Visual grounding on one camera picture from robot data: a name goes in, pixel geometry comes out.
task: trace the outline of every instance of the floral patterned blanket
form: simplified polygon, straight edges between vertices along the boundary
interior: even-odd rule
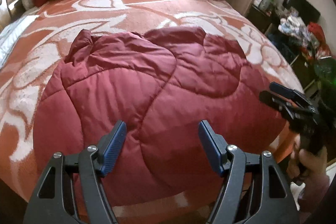
[[[93,35],[145,33],[168,26],[200,26],[207,33],[235,39],[248,61],[270,81],[302,91],[291,67],[247,19],[225,1],[215,0],[53,0],[23,33],[0,71],[0,178],[25,200],[38,179],[33,124],[42,92],[82,29]],[[281,160],[294,134],[285,126],[269,150]],[[131,206],[114,207],[120,223],[158,223],[196,211],[207,217],[220,185]]]

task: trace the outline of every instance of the wooden floor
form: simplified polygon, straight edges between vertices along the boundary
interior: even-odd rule
[[[26,208],[27,202],[0,180],[0,223],[22,224]]]

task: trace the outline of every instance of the purple sleeve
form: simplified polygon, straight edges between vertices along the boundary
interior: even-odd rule
[[[300,222],[303,223],[315,211],[329,189],[329,177],[326,174],[313,175],[305,180],[305,188],[298,199]]]

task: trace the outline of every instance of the human hand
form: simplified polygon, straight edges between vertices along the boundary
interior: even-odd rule
[[[324,146],[319,156],[301,149],[300,150],[300,135],[295,138],[293,152],[288,163],[287,173],[293,179],[300,175],[298,164],[302,163],[307,170],[301,174],[302,181],[305,182],[307,177],[313,175],[325,175],[327,168],[327,149]]]

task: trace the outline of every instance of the television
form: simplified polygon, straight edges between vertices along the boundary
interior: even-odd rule
[[[307,0],[284,0],[282,5],[287,10],[291,7],[295,8],[306,25],[310,22],[317,23],[319,21],[321,13]]]

